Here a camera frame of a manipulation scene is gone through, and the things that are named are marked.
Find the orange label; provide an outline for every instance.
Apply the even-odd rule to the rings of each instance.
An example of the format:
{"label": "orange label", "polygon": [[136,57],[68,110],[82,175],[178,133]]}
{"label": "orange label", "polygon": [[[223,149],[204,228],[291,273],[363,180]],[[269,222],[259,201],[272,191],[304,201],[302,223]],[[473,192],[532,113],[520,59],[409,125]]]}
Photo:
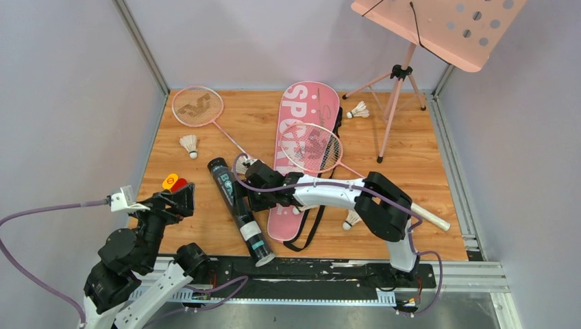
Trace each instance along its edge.
{"label": "orange label", "polygon": [[166,179],[164,180],[164,182],[162,183],[162,187],[165,190],[170,190],[171,187],[175,184],[175,182],[177,181],[178,177],[176,174],[174,173],[170,173]]}

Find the white connector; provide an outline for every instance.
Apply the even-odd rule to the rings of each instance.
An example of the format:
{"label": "white connector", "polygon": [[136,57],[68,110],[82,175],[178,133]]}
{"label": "white connector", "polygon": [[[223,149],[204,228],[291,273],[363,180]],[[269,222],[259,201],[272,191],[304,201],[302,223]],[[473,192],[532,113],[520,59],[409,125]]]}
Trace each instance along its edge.
{"label": "white connector", "polygon": [[121,187],[121,192],[111,195],[111,212],[126,212],[127,214],[149,210],[149,207],[135,202],[131,185]]}

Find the wooden floor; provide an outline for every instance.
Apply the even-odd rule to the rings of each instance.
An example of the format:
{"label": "wooden floor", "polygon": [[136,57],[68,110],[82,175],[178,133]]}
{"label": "wooden floor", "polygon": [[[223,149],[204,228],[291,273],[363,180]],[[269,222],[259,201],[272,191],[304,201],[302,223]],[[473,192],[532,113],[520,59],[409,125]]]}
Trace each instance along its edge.
{"label": "wooden floor", "polygon": [[[282,91],[219,91],[225,109],[217,122],[253,156],[272,165],[275,148],[275,124]],[[196,184],[195,213],[180,224],[168,226],[162,242],[162,253],[196,242],[207,254],[248,255],[246,246],[222,202],[218,188],[206,167],[216,157],[232,162],[239,150],[213,125],[199,128],[183,126],[173,117],[171,100],[161,121],[138,199],[144,199],[162,190],[162,181],[170,173]],[[381,94],[382,102],[388,94]],[[452,204],[444,168],[434,130],[427,111],[420,111],[413,94],[403,94],[399,104],[405,104],[395,115],[386,155],[382,164],[375,159],[385,124],[378,119],[379,109],[370,93],[359,93],[341,100],[344,109],[351,110],[364,100],[371,110],[368,119],[343,119],[339,130],[345,147],[343,162],[364,175],[379,171],[400,186],[414,202],[450,221],[452,227],[442,232],[425,223],[414,231],[418,250],[435,250],[443,260],[466,260],[458,220]],[[199,138],[198,159],[191,160],[179,144],[181,136],[195,134]],[[338,179],[351,179],[354,175],[338,168]],[[303,245],[310,230],[315,212],[311,212],[304,233],[296,244]],[[278,256],[319,258],[389,258],[384,241],[373,236],[362,223],[345,231],[341,224],[347,211],[327,208],[317,235],[309,248],[300,253],[290,251],[281,243],[269,238],[270,246]],[[256,219],[267,231],[268,211],[256,213]]]}

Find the racket handle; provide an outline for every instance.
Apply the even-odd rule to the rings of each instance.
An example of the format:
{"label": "racket handle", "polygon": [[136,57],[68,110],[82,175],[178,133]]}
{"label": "racket handle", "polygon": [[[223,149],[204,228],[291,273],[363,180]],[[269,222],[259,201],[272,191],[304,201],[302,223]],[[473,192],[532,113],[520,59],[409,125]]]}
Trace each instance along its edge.
{"label": "racket handle", "polygon": [[448,231],[450,229],[450,223],[418,206],[417,204],[412,204],[411,210],[422,216],[426,221],[429,221],[435,226],[438,226],[438,228],[440,228],[442,231]]}

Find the pink music stand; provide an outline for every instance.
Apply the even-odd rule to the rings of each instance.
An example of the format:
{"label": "pink music stand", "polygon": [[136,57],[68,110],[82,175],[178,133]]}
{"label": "pink music stand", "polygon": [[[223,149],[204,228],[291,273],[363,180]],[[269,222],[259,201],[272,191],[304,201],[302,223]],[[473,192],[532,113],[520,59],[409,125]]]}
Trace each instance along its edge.
{"label": "pink music stand", "polygon": [[343,99],[347,99],[354,93],[369,88],[379,107],[382,108],[373,85],[387,77],[397,78],[383,110],[383,119],[387,119],[387,127],[378,156],[379,163],[383,161],[387,137],[406,77],[410,78],[421,109],[426,109],[410,67],[412,56],[420,41],[421,45],[434,55],[459,69],[466,72],[478,72],[526,1],[415,0],[411,2],[416,12],[417,27],[409,0],[355,0],[352,3],[353,11],[361,15],[365,14],[366,18],[410,41],[408,52],[401,66],[394,66],[391,72],[343,95]]}

